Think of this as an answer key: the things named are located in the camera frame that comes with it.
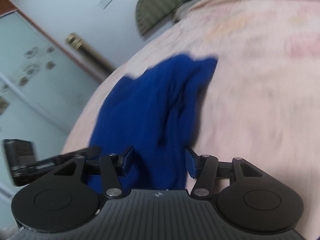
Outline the frosted glass wardrobe door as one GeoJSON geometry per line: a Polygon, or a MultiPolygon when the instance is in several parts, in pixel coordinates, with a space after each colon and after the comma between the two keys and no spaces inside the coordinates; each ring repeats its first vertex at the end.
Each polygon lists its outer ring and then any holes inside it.
{"type": "Polygon", "coordinates": [[[99,83],[1,0],[1,139],[31,141],[36,157],[59,154],[99,83]]]}

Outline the white wall socket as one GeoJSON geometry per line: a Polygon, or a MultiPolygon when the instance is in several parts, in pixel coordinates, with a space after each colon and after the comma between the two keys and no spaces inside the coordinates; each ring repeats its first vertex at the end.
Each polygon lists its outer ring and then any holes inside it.
{"type": "Polygon", "coordinates": [[[105,9],[113,0],[100,0],[98,6],[103,10],[105,9]]]}

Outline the gold tower fan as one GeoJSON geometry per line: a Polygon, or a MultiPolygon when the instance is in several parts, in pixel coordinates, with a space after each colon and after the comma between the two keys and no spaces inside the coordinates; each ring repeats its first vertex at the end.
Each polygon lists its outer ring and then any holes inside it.
{"type": "Polygon", "coordinates": [[[116,68],[109,63],[107,59],[101,56],[76,33],[70,33],[66,38],[66,43],[108,75],[112,74],[116,70],[116,68]]]}

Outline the pink floral bed sheet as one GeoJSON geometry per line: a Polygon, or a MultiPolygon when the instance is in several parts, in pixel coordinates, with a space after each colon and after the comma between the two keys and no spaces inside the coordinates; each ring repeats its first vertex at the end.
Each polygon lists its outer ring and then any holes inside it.
{"type": "Polygon", "coordinates": [[[219,59],[194,148],[243,157],[294,189],[297,231],[319,237],[319,0],[202,0],[95,91],[63,152],[88,145],[99,108],[124,75],[178,53],[219,59]]]}

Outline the blue beaded knit sweater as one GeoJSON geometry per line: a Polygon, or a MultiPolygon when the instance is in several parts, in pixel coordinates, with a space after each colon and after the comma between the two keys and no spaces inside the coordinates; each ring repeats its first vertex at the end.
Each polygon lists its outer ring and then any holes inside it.
{"type": "Polygon", "coordinates": [[[182,190],[187,169],[184,150],[196,122],[197,97],[211,81],[217,59],[180,54],[140,77],[122,77],[106,97],[90,139],[104,155],[135,149],[129,173],[120,178],[131,189],[182,190]]]}

